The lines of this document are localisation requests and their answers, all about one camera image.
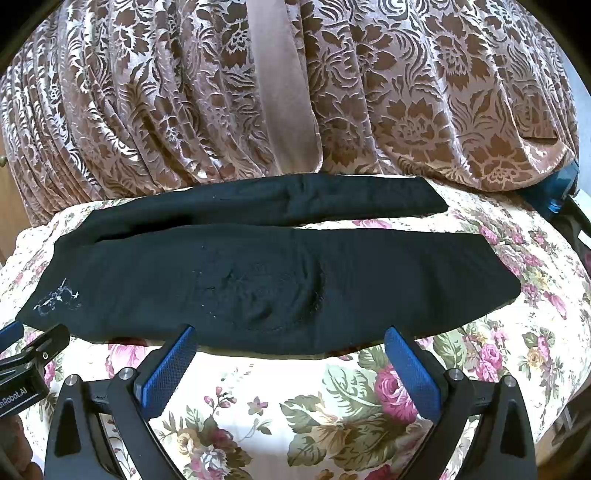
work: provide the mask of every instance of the green leaf print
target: green leaf print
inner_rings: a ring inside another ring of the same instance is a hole
[[[361,368],[373,370],[377,373],[380,370],[384,370],[390,363],[390,360],[384,351],[384,346],[376,345],[371,348],[361,350],[359,352],[359,360],[357,363]]]
[[[203,422],[203,430],[197,432],[197,435],[199,435],[199,440],[201,441],[201,443],[206,447],[210,446],[212,444],[210,439],[212,438],[213,432],[215,432],[216,430],[216,421],[213,419],[213,417],[208,417],[207,420]]]
[[[197,474],[195,472],[193,472],[193,469],[191,468],[191,464],[185,465],[185,468],[183,469],[183,475],[185,478],[196,478]]]
[[[466,219],[467,221],[464,222],[460,222],[461,226],[462,226],[462,230],[461,232],[466,232],[466,233],[479,233],[480,232],[480,224],[475,221],[475,220],[469,220]]]
[[[49,392],[49,395],[39,402],[39,419],[41,422],[51,423],[53,411],[57,405],[57,393]]]
[[[525,372],[525,376],[527,380],[531,380],[531,370],[530,366],[527,364],[527,358],[524,356],[519,357],[519,371]]]
[[[241,468],[233,468],[224,477],[224,480],[252,480],[251,474]]]
[[[187,406],[187,428],[193,430],[199,430],[199,412],[196,408]]]
[[[457,330],[436,335],[433,338],[433,350],[443,359],[446,368],[461,368],[466,362],[466,345]]]
[[[374,468],[390,460],[396,453],[397,437],[405,426],[386,416],[366,420],[356,425],[345,439],[345,446],[332,459],[345,471]]]
[[[326,391],[345,409],[351,421],[354,418],[368,418],[382,411],[374,392],[374,378],[371,381],[361,371],[327,365],[322,383]]]
[[[168,412],[168,424],[170,425],[171,432],[177,431],[177,423],[174,421],[174,415],[171,411]]]
[[[538,336],[534,332],[524,333],[521,336],[527,348],[538,346]]]
[[[58,355],[58,357],[56,358],[56,376],[54,377],[54,380],[56,382],[62,382],[64,380],[64,369],[61,365],[63,359],[63,353],[61,355]]]
[[[173,432],[176,433],[176,430],[173,430],[173,428],[168,424],[168,422],[166,420],[162,421],[162,426],[168,430],[169,432]]]
[[[547,328],[541,327],[540,328],[540,333],[546,337],[546,340],[548,341],[548,346],[549,347],[553,347],[554,343],[556,341],[556,337],[554,336],[554,334],[549,331]]]
[[[281,404],[280,407],[294,433],[310,433],[312,427],[317,427],[320,423],[315,421],[308,412],[317,411],[316,405],[319,403],[321,399],[315,395],[298,395]]]
[[[252,462],[252,457],[248,455],[242,448],[237,447],[233,452],[226,454],[226,461],[230,468],[240,468]]]
[[[583,297],[581,298],[581,300],[585,302],[587,305],[589,305],[591,304],[591,284],[589,284],[589,282],[586,280],[583,280],[581,283],[583,284],[584,289]]]
[[[299,433],[287,450],[287,463],[289,466],[317,465],[325,456],[326,449],[319,447],[312,437]]]

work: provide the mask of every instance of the black trousers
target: black trousers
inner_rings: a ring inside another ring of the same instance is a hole
[[[446,208],[423,179],[317,174],[146,197],[60,238],[17,319],[93,342],[189,323],[202,345],[273,355],[375,342],[392,325],[434,335],[519,295],[483,237],[287,226]]]

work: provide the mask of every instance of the brown floral curtain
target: brown floral curtain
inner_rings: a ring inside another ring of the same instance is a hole
[[[515,0],[66,0],[0,115],[33,225],[320,168],[512,190],[578,155],[559,49]]]

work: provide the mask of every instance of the bed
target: bed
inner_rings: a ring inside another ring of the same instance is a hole
[[[448,203],[446,213],[302,228],[484,235],[521,280],[520,296],[481,319],[418,343],[446,367],[459,367],[472,378],[515,376],[538,441],[591,371],[589,277],[568,243],[517,195],[474,194],[431,183]],[[0,326],[14,319],[35,289],[57,238],[92,210],[127,201],[72,206],[48,225],[22,232],[0,271]],[[392,292],[393,314],[396,300]],[[3,355],[20,351],[36,335],[26,328],[25,338]],[[38,455],[44,454],[53,406],[67,375],[112,377],[123,367],[137,366],[152,348],[157,347],[92,345],[73,338],[46,370],[49,397],[21,415]],[[124,471],[137,480],[112,420],[104,417],[103,423]],[[466,423],[442,478],[456,476],[477,424],[476,418]],[[199,352],[164,414],[151,425],[185,476],[200,480],[391,480],[431,427],[417,415],[383,345],[324,359]]]

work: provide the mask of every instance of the pink rose print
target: pink rose print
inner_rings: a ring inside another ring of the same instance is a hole
[[[519,268],[518,263],[509,255],[501,255],[501,261],[505,264],[505,266],[511,270],[514,276],[519,277],[521,275],[521,269]]]
[[[398,475],[394,475],[389,465],[382,465],[377,470],[370,472],[365,480],[396,480]]]
[[[109,378],[113,378],[122,368],[137,368],[148,355],[147,347],[141,345],[109,344],[109,355],[105,367]]]
[[[433,337],[421,338],[415,341],[424,349],[427,349],[433,344]]]
[[[39,335],[41,335],[41,332],[38,332],[37,330],[29,330],[26,332],[24,336],[25,345],[34,342]]]
[[[236,444],[234,444],[234,435],[232,435],[227,430],[217,428],[212,432],[210,438],[212,441],[212,445],[215,448],[219,448],[224,451],[234,450],[234,448],[236,448]]]
[[[492,343],[486,343],[482,346],[480,358],[490,363],[497,370],[503,366],[503,356],[496,345]]]
[[[486,240],[491,244],[491,245],[498,245],[499,244],[499,238],[494,234],[494,232],[492,230],[490,230],[489,228],[485,227],[484,225],[481,225],[480,228],[478,229],[478,232],[484,236],[484,238],[486,238]]]
[[[56,377],[56,361],[49,362],[45,367],[45,385],[49,387],[53,379]]]
[[[499,376],[496,373],[496,368],[493,367],[489,362],[486,360],[482,360],[478,367],[476,367],[476,375],[480,380],[484,380],[485,382],[498,382]]]
[[[504,328],[497,328],[496,330],[493,330],[492,337],[499,343],[509,339],[509,336],[507,335]]]
[[[550,347],[548,346],[548,340],[546,340],[546,338],[541,335],[538,337],[538,351],[544,357],[544,360],[548,360],[548,358],[550,358]]]
[[[527,299],[528,305],[537,308],[538,301],[541,298],[540,291],[538,287],[531,283],[526,283],[521,286],[521,291],[524,293],[525,298]]]
[[[521,245],[524,242],[521,232],[513,232],[511,234],[511,240],[513,240],[517,245]]]
[[[363,228],[387,228],[392,229],[392,225],[383,220],[353,220],[353,225]]]
[[[191,452],[190,468],[198,480],[223,480],[230,473],[226,452],[213,445],[195,448]]]
[[[558,296],[554,295],[553,293],[548,293],[547,291],[544,292],[544,297],[546,297],[552,305],[558,310],[558,314],[566,320],[566,305],[564,304],[563,300]]]
[[[13,285],[20,285],[20,284],[21,284],[21,281],[22,281],[22,278],[23,278],[23,276],[24,276],[24,272],[23,272],[23,271],[21,271],[21,272],[20,272],[20,273],[17,275],[17,277],[16,277],[16,279],[14,280],[14,282],[12,282],[12,284],[13,284]]]
[[[417,409],[391,364],[378,372],[375,392],[384,412],[391,417],[405,424],[411,424],[417,419]]]
[[[541,267],[542,265],[544,265],[538,257],[532,254],[524,254],[523,261],[526,265],[529,265],[531,267]]]
[[[542,235],[534,235],[532,237],[538,245],[544,245],[546,239]]]

